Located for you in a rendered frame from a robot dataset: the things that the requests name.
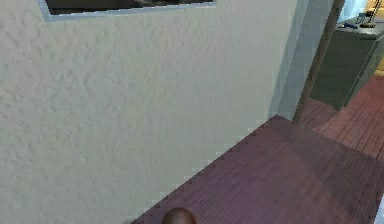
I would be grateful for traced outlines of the dark grey cabinet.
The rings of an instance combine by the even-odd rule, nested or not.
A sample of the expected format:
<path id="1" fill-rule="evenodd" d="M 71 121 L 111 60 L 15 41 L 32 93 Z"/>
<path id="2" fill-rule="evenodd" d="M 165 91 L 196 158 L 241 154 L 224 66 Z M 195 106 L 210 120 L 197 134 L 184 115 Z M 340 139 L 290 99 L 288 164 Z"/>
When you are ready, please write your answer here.
<path id="1" fill-rule="evenodd" d="M 310 97 L 340 110 L 366 84 L 384 55 L 384 22 L 374 28 L 336 28 Z"/>

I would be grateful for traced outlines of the grey framed wall picture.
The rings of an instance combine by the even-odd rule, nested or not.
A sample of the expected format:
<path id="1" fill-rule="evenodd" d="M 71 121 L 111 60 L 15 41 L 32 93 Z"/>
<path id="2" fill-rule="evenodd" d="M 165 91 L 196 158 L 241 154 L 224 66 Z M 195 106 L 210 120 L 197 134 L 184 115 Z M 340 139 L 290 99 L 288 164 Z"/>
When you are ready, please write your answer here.
<path id="1" fill-rule="evenodd" d="M 36 0 L 46 22 L 214 8 L 217 0 Z"/>

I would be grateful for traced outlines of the brown round object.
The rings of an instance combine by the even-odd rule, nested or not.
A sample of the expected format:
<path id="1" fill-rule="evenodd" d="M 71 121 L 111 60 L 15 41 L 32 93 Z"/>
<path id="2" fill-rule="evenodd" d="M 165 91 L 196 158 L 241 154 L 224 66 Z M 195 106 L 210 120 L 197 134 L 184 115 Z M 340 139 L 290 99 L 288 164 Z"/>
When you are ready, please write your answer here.
<path id="1" fill-rule="evenodd" d="M 161 224 L 197 224 L 197 222 L 188 209 L 176 207 L 164 215 Z"/>

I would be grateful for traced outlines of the black desk lamp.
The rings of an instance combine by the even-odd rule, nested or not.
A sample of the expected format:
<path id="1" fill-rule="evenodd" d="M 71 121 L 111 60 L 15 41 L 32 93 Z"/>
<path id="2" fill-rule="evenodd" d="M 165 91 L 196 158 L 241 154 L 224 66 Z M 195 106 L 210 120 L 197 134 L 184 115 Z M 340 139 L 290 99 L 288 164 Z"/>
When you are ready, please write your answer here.
<path id="1" fill-rule="evenodd" d="M 367 22 L 362 22 L 360 24 L 361 28 L 374 28 L 375 23 L 373 22 L 376 14 L 378 13 L 383 0 L 375 0 L 375 2 L 370 1 L 370 5 L 365 15 L 368 17 Z"/>

